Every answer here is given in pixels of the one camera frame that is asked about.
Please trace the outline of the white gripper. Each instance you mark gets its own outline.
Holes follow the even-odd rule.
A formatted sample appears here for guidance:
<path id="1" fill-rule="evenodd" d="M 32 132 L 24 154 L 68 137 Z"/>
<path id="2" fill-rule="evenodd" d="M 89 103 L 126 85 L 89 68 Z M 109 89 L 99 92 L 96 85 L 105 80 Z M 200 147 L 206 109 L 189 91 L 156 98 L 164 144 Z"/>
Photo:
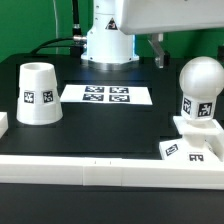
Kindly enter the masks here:
<path id="1" fill-rule="evenodd" d="M 224 27 L 224 0 L 117 0 L 117 26 L 127 35 L 151 34 L 155 64 L 169 65 L 164 32 Z"/>

